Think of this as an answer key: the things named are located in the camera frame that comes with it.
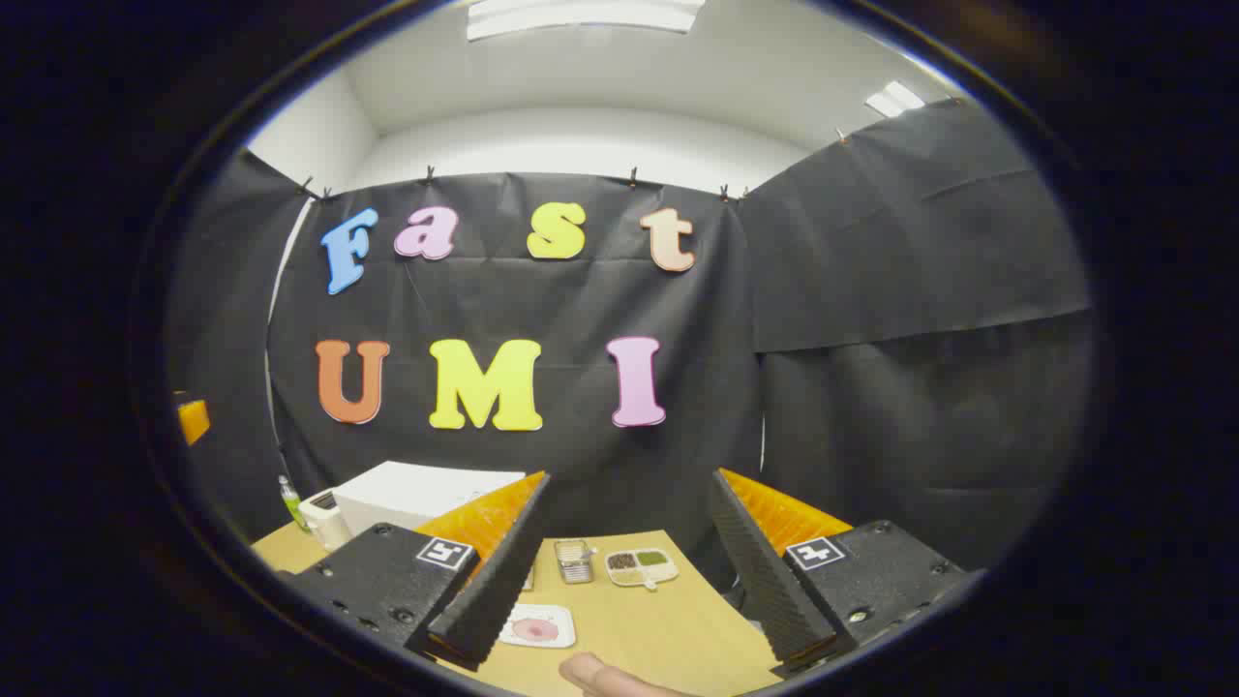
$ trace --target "paper card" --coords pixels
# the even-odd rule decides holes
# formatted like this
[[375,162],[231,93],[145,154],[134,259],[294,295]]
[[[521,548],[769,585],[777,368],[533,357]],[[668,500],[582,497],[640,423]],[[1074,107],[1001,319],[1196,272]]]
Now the paper card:
[[499,631],[499,641],[535,649],[567,649],[576,644],[572,613],[560,605],[518,603]]

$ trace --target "small jar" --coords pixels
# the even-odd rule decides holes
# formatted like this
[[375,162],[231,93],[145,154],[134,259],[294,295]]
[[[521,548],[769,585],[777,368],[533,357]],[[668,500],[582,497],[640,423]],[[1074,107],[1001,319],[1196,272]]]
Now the small jar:
[[593,568],[590,557],[596,552],[584,540],[560,540],[555,542],[555,560],[559,561],[559,573],[564,583],[589,583],[593,581]]

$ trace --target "tan table surface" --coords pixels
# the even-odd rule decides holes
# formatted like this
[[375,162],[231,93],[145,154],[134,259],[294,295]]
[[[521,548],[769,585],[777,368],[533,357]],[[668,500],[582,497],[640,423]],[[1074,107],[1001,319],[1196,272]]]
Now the tan table surface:
[[[563,605],[572,613],[576,644],[570,649],[534,649],[496,641],[491,656],[471,672],[440,665],[504,690],[535,697],[579,697],[581,691],[559,676],[559,664],[576,651],[593,651],[605,662],[655,685],[715,697],[741,695],[779,681],[769,644],[701,577],[663,531],[589,537],[598,553],[593,581],[566,584],[555,563],[554,541],[543,542],[534,562],[534,588],[518,603]],[[658,591],[611,583],[603,560],[611,552],[657,547],[675,562],[679,576]],[[253,546],[275,569],[300,573],[326,556],[312,536],[295,524]]]

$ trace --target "orange letter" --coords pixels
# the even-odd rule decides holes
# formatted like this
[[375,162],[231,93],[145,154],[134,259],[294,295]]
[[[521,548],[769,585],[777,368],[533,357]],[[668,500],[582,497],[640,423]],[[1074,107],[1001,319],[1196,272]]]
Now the orange letter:
[[349,347],[344,340],[320,340],[313,347],[318,354],[318,404],[327,416],[343,423],[362,425],[379,413],[383,404],[383,357],[392,352],[385,340],[362,340],[357,354],[362,358],[362,399],[344,400],[344,357]]

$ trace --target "green bottle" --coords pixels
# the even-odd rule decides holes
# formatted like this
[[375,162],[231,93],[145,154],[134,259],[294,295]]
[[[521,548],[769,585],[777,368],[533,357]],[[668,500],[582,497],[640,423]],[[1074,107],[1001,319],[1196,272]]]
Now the green bottle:
[[284,499],[284,505],[292,514],[292,520],[296,521],[301,532],[310,532],[310,526],[306,525],[306,520],[301,517],[301,511],[297,510],[297,506],[301,505],[301,498],[297,496],[297,490],[292,489],[292,485],[289,484],[289,478],[282,474],[280,475],[280,499]]

